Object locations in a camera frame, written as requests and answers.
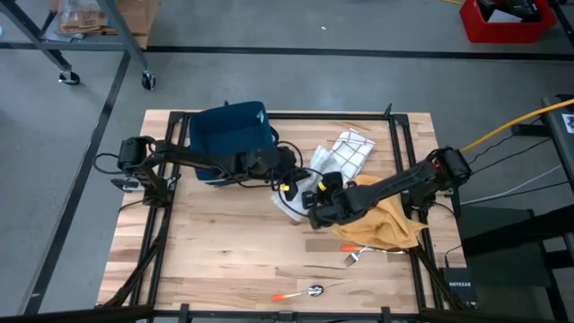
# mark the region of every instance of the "red box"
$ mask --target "red box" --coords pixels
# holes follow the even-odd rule
[[[548,0],[534,0],[540,10],[540,22],[492,22],[484,20],[477,0],[466,0],[460,16],[471,42],[482,43],[533,43],[556,24],[554,12]]]

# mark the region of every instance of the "checkered cloth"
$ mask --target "checkered cloth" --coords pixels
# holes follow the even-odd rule
[[[343,182],[346,183],[359,174],[374,145],[373,141],[363,137],[358,131],[349,129],[339,135],[331,150],[327,150],[323,146],[317,147],[309,167],[324,174],[331,171],[340,171],[343,174]],[[298,181],[299,192],[287,204],[294,210],[297,210],[297,212],[306,214],[307,210],[303,209],[301,194],[308,190],[316,191],[317,183],[320,180],[319,175],[312,173],[311,177]],[[272,200],[293,220],[301,221],[304,219],[303,216],[294,213],[286,207],[277,194],[272,195]]]

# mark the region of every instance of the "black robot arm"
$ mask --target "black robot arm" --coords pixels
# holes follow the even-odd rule
[[[155,149],[147,155],[148,148]],[[128,177],[136,178],[144,188],[145,205],[163,207],[170,201],[169,184],[155,173],[160,163],[171,162],[183,166],[209,170],[219,179],[242,182],[249,179],[299,180],[309,174],[296,168],[297,159],[287,147],[257,149],[252,152],[233,153],[226,156],[207,156],[191,151],[188,147],[155,140],[149,136],[124,140],[119,149],[117,167]]]
[[[349,183],[332,189],[324,203],[309,210],[309,221],[314,229],[334,223],[347,224],[362,218],[371,208],[385,198],[408,192],[409,205],[430,206],[439,190],[458,187],[468,180],[471,170],[462,153],[452,148],[431,152],[409,170],[372,185]]]

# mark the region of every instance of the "yellow cloth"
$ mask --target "yellow cloth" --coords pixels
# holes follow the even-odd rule
[[[359,175],[354,181],[358,185],[369,185],[380,181],[374,176]],[[419,232],[428,226],[404,216],[400,195],[378,202],[361,219],[345,225],[333,225],[331,232],[345,240],[362,246],[381,249],[408,249],[419,244]]]

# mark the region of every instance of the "navy blue fabric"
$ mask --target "navy blue fabric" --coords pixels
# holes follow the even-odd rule
[[[189,137],[192,151],[211,156],[273,147],[279,141],[279,134],[269,125],[265,106],[259,101],[194,114],[189,120]],[[217,179],[209,170],[196,170],[196,175],[199,180]]]

